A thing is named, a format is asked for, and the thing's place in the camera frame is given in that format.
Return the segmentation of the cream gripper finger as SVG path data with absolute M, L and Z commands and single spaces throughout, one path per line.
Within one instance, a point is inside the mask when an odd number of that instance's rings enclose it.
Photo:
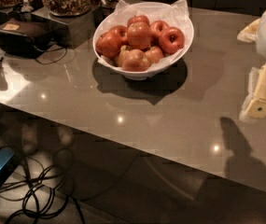
M 242 42 L 251 43 L 256 41 L 256 35 L 259 27 L 260 19 L 256 19 L 248 24 L 237 35 L 237 39 Z
M 249 73 L 247 96 L 242 105 L 239 120 L 253 122 L 266 117 L 266 64 L 253 67 Z

